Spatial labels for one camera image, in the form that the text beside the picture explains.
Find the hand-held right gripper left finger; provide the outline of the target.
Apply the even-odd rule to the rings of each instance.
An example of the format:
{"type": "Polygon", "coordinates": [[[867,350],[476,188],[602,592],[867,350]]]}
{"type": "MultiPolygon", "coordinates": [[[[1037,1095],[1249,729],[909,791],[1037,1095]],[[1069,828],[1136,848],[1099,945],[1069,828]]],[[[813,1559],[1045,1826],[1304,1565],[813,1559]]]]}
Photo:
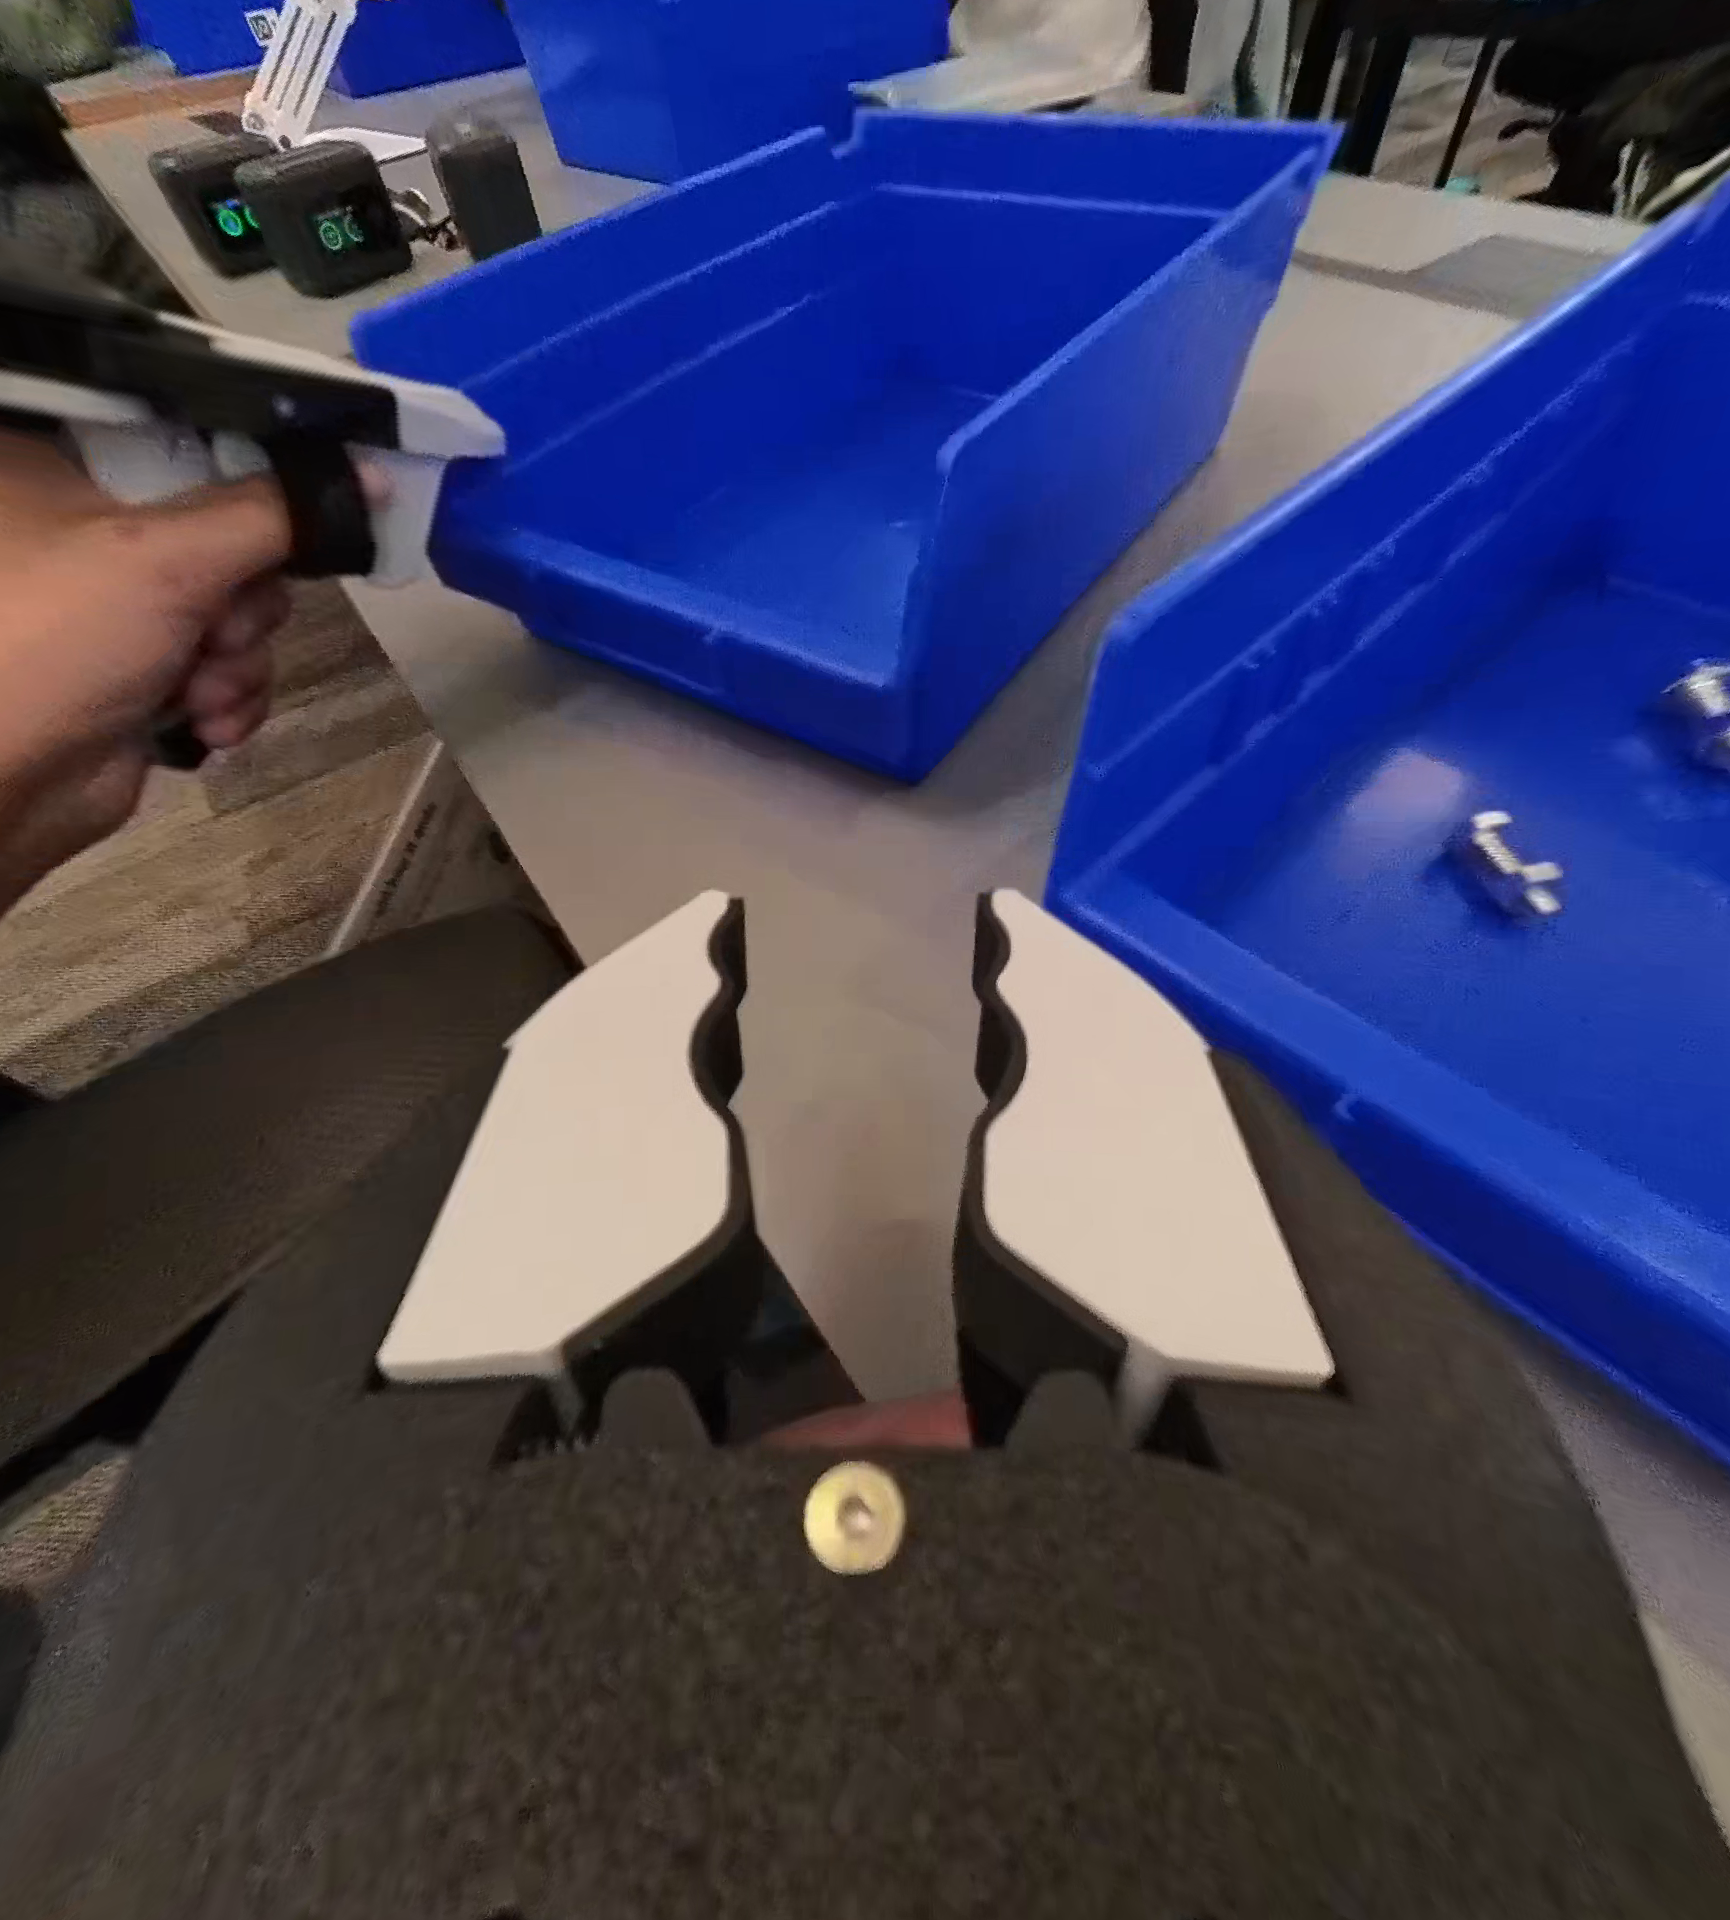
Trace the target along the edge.
{"type": "Polygon", "coordinates": [[[745,901],[707,890],[510,1033],[371,1354],[386,1387],[524,1381],[565,1432],[630,1374],[727,1394],[760,1307],[745,933],[745,901]]]}

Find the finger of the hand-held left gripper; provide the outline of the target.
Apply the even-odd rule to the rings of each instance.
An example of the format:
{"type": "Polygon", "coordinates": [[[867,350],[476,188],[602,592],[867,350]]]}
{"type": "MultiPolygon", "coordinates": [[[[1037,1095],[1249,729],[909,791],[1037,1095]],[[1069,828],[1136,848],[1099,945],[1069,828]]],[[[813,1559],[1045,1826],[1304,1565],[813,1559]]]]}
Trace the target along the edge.
{"type": "Polygon", "coordinates": [[[503,427],[464,394],[346,358],[210,330],[229,433],[266,452],[292,519],[299,580],[419,584],[458,460],[503,452],[503,427]]]}

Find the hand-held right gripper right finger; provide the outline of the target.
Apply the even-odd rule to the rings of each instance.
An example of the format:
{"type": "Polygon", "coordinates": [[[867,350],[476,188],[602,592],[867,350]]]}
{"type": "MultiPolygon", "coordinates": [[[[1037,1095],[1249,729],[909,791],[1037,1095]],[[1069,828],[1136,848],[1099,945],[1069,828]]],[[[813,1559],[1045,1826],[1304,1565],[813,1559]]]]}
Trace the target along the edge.
{"type": "Polygon", "coordinates": [[[958,1209],[968,1437],[1078,1378],[1131,1448],[1198,1387],[1331,1389],[1339,1358],[1199,1029],[1017,890],[973,901],[973,1083],[958,1209]]]}

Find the blue plastic bin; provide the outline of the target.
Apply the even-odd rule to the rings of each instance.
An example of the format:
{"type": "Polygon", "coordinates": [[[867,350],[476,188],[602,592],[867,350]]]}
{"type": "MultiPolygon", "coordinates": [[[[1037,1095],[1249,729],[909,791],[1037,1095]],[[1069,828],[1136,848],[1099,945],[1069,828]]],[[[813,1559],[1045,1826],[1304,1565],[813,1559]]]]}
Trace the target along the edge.
{"type": "MultiPolygon", "coordinates": [[[[163,51],[186,79],[237,71],[266,61],[283,8],[283,0],[133,0],[133,44],[163,51]]],[[[329,90],[382,98],[518,63],[520,44],[492,0],[359,6],[329,90]]]]}
{"type": "Polygon", "coordinates": [[[1730,185],[1101,637],[1045,901],[1730,1468],[1730,185]],[[1469,812],[1565,869],[1509,922],[1469,812]]]}
{"type": "Polygon", "coordinates": [[[510,0],[557,159],[677,185],[793,131],[848,140],[856,86],[950,57],[943,0],[510,0]]]}
{"type": "Polygon", "coordinates": [[[349,319],[524,634],[927,777],[1213,457],[1331,125],[860,112],[349,319]]]}

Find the medium steel bolt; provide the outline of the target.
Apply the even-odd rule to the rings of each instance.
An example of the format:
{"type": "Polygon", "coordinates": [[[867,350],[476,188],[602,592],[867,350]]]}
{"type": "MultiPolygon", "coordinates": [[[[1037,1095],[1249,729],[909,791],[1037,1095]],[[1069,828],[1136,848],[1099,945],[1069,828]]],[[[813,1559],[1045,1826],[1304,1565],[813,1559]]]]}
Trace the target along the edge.
{"type": "Polygon", "coordinates": [[[1454,872],[1498,921],[1551,922],[1565,915],[1565,869],[1520,854],[1512,828],[1516,823],[1503,810],[1469,812],[1448,844],[1454,872]]]}

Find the short thick steel bolt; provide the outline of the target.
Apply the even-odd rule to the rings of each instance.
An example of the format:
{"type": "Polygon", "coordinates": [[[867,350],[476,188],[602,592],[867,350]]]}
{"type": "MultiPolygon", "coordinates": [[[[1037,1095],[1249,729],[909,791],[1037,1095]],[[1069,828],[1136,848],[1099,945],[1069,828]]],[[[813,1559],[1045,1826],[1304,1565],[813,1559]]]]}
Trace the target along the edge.
{"type": "Polygon", "coordinates": [[[1717,777],[1730,777],[1730,658],[1702,658],[1659,693],[1689,751],[1717,777]]]}

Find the grey desk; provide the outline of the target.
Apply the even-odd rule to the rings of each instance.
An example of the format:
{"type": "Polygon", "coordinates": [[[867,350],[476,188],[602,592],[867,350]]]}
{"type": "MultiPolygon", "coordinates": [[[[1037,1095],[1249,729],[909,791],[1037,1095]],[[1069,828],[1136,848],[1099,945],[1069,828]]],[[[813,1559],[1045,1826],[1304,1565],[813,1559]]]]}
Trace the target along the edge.
{"type": "MultiPolygon", "coordinates": [[[[1309,221],[1469,237],[1613,226],[1353,175],[1327,175],[1309,221]]],[[[1292,260],[1216,457],[918,785],[573,658],[446,584],[349,592],[582,957],[613,952],[702,890],[746,901],[738,1116],[756,1215],[867,1400],[954,1381],[973,897],[997,885],[1041,895],[1101,627],[1512,326],[1292,260]]],[[[1730,1473],[1512,1317],[1496,1325],[1599,1502],[1730,1840],[1730,1473]]]]}

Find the person's left hand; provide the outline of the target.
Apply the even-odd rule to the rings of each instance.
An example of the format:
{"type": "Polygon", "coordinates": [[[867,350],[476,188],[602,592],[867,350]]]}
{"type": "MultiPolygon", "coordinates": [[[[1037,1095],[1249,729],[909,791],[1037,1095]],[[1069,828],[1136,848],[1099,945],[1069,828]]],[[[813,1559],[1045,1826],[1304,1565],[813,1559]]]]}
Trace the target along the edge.
{"type": "Polygon", "coordinates": [[[0,921],[136,812],[163,724],[266,724],[292,549],[274,476],[119,505],[0,427],[0,921]]]}

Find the person's right hand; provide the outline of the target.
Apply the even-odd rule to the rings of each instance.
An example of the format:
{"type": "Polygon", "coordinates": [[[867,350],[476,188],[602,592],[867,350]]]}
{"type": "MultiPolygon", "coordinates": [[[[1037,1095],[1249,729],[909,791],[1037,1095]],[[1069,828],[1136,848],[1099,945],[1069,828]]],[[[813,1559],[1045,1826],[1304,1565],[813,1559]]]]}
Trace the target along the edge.
{"type": "Polygon", "coordinates": [[[848,1404],[813,1411],[765,1432],[771,1448],[813,1448],[813,1452],[958,1452],[973,1447],[968,1411],[958,1389],[916,1394],[891,1404],[848,1404]]]}

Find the black charger with green lights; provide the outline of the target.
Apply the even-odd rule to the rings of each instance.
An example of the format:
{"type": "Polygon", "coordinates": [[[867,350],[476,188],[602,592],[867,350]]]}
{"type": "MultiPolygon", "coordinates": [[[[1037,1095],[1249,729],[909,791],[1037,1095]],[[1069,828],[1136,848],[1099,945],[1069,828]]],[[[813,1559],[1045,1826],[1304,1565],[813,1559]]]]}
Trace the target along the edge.
{"type": "Polygon", "coordinates": [[[237,185],[241,169],[274,152],[278,145],[258,131],[229,131],[149,152],[160,192],[166,196],[205,266],[212,266],[221,279],[274,270],[258,213],[237,185]]]}
{"type": "Polygon", "coordinates": [[[274,270],[305,301],[339,301],[410,274],[410,241],[356,140],[312,140],[237,169],[237,188],[270,248],[274,270]]]}

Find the black box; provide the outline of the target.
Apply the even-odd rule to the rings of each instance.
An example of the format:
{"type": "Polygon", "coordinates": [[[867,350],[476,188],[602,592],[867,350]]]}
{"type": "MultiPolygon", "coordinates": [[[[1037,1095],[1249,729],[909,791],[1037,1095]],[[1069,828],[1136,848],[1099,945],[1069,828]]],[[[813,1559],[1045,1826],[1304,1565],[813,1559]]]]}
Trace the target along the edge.
{"type": "Polygon", "coordinates": [[[503,125],[454,112],[426,125],[422,151],[470,260],[492,260],[541,241],[536,188],[518,137],[503,125]]]}

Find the small wooden document stand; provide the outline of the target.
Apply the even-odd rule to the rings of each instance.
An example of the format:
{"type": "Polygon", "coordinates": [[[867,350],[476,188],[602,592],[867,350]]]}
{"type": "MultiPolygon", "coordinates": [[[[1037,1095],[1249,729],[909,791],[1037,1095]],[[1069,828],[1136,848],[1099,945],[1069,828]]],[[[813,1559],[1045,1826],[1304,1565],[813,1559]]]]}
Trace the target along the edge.
{"type": "Polygon", "coordinates": [[[422,152],[422,137],[375,130],[320,130],[320,101],[339,69],[340,44],[359,17],[356,0],[292,0],[266,44],[254,90],[241,109],[241,130],[270,140],[278,152],[349,140],[375,164],[422,152]]]}

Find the dark trouser leg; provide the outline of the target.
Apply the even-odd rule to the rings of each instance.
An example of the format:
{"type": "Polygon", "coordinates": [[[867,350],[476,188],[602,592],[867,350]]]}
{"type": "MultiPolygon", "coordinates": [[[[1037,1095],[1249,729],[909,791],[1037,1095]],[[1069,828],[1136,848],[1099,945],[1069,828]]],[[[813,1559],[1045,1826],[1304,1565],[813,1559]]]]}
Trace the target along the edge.
{"type": "Polygon", "coordinates": [[[0,1130],[0,1502],[149,1389],[285,1241],[582,971],[539,913],[270,985],[0,1130]]]}

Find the denim jacket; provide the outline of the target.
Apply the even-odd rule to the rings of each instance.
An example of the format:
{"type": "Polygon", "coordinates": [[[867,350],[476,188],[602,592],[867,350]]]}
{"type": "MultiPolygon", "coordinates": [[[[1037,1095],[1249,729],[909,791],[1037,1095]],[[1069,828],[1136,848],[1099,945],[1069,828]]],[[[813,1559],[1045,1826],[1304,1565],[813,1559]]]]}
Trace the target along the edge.
{"type": "Polygon", "coordinates": [[[1199,0],[1189,44],[1189,109],[1198,114],[1282,121],[1296,25],[1296,0],[1199,0]]]}

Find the black white striped cloth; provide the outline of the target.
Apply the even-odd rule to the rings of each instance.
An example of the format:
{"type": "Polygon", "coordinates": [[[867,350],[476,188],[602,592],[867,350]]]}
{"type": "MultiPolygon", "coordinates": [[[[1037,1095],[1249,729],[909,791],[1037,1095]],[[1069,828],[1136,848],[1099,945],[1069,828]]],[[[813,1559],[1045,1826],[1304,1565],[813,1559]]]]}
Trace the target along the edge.
{"type": "Polygon", "coordinates": [[[1730,175],[1730,39],[1629,69],[1551,130],[1542,207],[1659,221],[1730,175]]]}

